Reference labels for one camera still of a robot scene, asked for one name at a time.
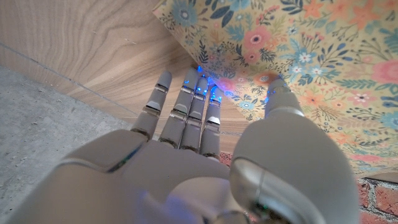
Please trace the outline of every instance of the brick wall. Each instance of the brick wall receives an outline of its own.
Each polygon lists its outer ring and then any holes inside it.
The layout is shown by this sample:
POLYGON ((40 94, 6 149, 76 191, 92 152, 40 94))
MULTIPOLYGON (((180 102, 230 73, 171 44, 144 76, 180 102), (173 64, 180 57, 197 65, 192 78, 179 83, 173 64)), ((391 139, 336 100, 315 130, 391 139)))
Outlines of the brick wall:
MULTIPOLYGON (((220 161, 227 166, 231 153, 222 152, 220 161)), ((398 224, 398 184, 374 179, 359 179, 361 224, 398 224)))

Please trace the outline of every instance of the floral fabric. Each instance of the floral fabric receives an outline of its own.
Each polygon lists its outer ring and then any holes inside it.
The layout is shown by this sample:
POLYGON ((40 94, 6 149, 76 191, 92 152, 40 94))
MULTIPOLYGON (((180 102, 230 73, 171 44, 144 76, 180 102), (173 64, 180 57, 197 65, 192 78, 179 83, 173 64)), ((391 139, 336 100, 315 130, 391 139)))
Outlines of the floral fabric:
POLYGON ((249 121, 281 76, 354 172, 398 171, 398 1, 169 0, 154 14, 249 121))

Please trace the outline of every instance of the concrete floor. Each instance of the concrete floor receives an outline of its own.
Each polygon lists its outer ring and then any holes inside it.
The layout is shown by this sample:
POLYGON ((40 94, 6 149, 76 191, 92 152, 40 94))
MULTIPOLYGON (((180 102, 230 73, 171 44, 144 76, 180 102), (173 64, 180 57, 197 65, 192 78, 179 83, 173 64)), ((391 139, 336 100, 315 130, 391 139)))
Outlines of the concrete floor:
POLYGON ((63 156, 131 126, 0 67, 0 223, 63 156))

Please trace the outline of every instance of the wooden panel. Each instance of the wooden panel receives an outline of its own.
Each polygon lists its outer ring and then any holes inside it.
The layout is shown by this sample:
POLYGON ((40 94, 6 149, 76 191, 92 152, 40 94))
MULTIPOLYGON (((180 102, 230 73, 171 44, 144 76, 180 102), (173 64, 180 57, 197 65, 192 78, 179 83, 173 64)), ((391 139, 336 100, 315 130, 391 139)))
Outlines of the wooden panel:
POLYGON ((77 88, 71 81, 53 74, 36 62, 0 46, 0 65, 19 72, 45 85, 54 87, 60 93, 67 94, 77 88))
MULTIPOLYGON (((158 1, 4 0, 0 42, 24 60, 3 52, 0 60, 128 122, 141 112, 159 74, 169 70, 173 80, 156 130, 160 133, 187 70, 196 64, 153 16, 158 1)), ((247 125, 224 100, 221 131, 241 133, 247 125)), ((227 151, 236 141, 236 136, 221 137, 227 151)))
POLYGON ((137 116, 113 102, 103 99, 102 97, 72 83, 70 80, 60 77, 48 69, 38 65, 32 60, 10 51, 0 46, 0 65, 11 70, 28 76, 38 82, 54 87, 59 92, 70 95, 84 103, 90 104, 92 107, 107 112, 115 117, 121 118, 127 122, 135 122, 137 116), (73 90, 79 90, 79 95, 71 95, 73 90))

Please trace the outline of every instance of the robotic hand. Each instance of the robotic hand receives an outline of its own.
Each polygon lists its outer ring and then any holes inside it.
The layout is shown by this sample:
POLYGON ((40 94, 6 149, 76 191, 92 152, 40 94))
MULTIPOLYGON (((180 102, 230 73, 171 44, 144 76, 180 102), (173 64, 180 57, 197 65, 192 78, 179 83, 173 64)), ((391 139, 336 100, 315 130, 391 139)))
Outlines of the robotic hand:
POLYGON ((231 170, 218 162, 222 92, 191 69, 159 141, 152 140, 171 82, 161 74, 131 131, 67 155, 9 223, 358 223, 350 167, 283 80, 266 118, 246 128, 231 170))

